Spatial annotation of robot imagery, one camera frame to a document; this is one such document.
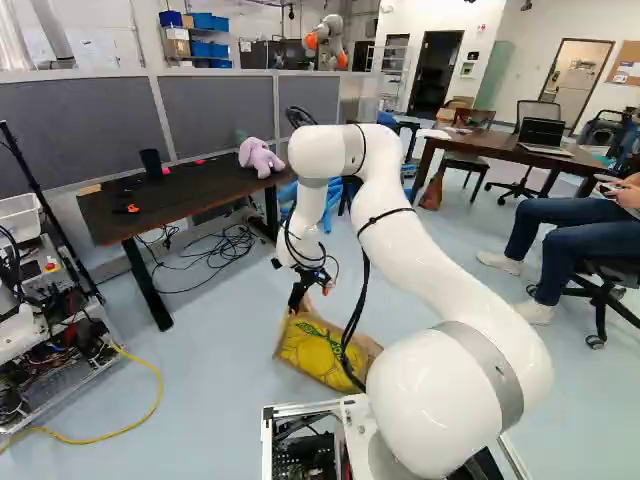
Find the jeans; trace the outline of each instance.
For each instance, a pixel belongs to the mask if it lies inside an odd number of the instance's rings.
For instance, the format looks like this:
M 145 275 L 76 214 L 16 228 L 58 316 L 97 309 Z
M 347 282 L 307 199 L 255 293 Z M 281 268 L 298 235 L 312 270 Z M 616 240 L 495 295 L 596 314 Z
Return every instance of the jeans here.
M 599 198 L 536 198 L 518 205 L 505 256 L 523 260 L 541 223 L 557 225 L 542 242 L 535 299 L 556 305 L 577 261 L 585 256 L 640 257 L 640 221 Z

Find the laptop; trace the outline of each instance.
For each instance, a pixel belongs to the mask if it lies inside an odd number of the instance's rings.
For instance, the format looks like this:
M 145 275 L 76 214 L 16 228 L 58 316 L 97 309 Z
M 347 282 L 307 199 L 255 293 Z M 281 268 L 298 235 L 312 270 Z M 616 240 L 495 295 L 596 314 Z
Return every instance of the laptop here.
M 520 125 L 518 145 L 529 152 L 573 157 L 560 145 L 565 122 L 546 118 L 524 117 Z

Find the wooden desk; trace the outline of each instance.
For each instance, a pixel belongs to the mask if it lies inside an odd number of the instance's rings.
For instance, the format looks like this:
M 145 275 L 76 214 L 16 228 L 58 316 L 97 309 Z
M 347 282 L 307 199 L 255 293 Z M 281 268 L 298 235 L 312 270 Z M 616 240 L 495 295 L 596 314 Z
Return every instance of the wooden desk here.
M 413 188 L 411 189 L 411 196 L 409 198 L 411 203 L 415 201 L 418 191 L 424 185 L 429 167 L 431 166 L 433 154 L 437 148 L 454 152 L 473 153 L 484 157 L 497 158 L 507 162 L 532 165 L 534 167 L 551 170 L 540 191 L 541 197 L 549 195 L 549 191 L 551 187 L 553 187 L 560 172 L 585 177 L 580 187 L 578 187 L 576 197 L 587 197 L 591 194 L 593 187 L 595 187 L 597 183 L 593 178 L 593 174 L 607 170 L 602 163 L 578 145 L 570 145 L 567 147 L 567 150 L 575 155 L 573 158 L 558 157 L 528 152 L 517 145 L 517 135 L 507 132 L 480 130 L 467 135 L 447 133 L 451 135 L 451 140 L 427 138 L 422 153 L 422 160 L 420 160 L 420 166 L 418 167 L 418 173 Z
M 203 165 L 189 163 L 172 167 L 171 174 L 158 182 L 147 181 L 145 174 L 105 182 L 101 191 L 77 199 L 97 245 L 121 242 L 151 314 L 158 328 L 165 331 L 173 326 L 173 319 L 153 286 L 134 237 L 264 189 L 267 224 L 257 222 L 254 226 L 275 241 L 278 234 L 275 186 L 292 178 L 293 173 L 287 168 L 259 180 L 254 169 L 240 167 L 234 153 L 208 160 Z M 117 206 L 128 203 L 135 204 L 140 211 L 114 213 Z

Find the gray partition panel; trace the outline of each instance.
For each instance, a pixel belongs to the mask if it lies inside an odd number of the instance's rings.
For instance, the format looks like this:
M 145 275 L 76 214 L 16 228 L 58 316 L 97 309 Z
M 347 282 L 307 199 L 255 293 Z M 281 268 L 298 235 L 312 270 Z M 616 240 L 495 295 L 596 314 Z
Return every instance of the gray partition panel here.
M 160 77 L 160 91 L 178 158 L 238 146 L 236 130 L 272 140 L 270 76 Z
M 169 160 L 147 77 L 0 84 L 0 119 L 43 189 L 140 168 L 144 148 Z M 0 165 L 0 198 L 28 191 L 4 148 Z
M 280 137 L 288 137 L 293 127 L 285 110 L 293 105 L 306 108 L 321 125 L 334 125 L 340 96 L 340 77 L 283 75 L 279 78 Z

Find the dark doorway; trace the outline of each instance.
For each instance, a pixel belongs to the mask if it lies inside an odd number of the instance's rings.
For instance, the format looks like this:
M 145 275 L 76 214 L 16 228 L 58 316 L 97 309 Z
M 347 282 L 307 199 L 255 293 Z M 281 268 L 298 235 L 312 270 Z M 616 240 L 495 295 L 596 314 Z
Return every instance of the dark doorway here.
M 408 114 L 435 120 L 458 58 L 463 31 L 424 32 Z
M 371 70 L 373 51 L 369 54 L 369 47 L 373 47 L 375 43 L 368 40 L 355 43 L 353 47 L 353 63 L 351 64 L 352 72 L 368 72 Z

